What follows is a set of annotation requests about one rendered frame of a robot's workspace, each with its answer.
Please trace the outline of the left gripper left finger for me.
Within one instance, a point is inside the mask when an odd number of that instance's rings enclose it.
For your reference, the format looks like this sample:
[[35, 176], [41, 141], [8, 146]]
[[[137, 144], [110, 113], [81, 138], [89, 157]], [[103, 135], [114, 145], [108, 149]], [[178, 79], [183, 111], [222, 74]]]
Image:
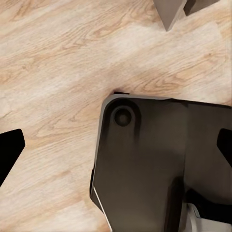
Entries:
[[25, 147], [21, 129], [0, 134], [0, 186]]

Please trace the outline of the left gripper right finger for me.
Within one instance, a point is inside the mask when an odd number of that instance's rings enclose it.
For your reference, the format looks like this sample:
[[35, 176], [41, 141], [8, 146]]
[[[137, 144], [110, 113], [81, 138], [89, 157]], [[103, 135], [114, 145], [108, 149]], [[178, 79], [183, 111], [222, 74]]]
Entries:
[[222, 128], [218, 134], [217, 147], [232, 167], [232, 130]]

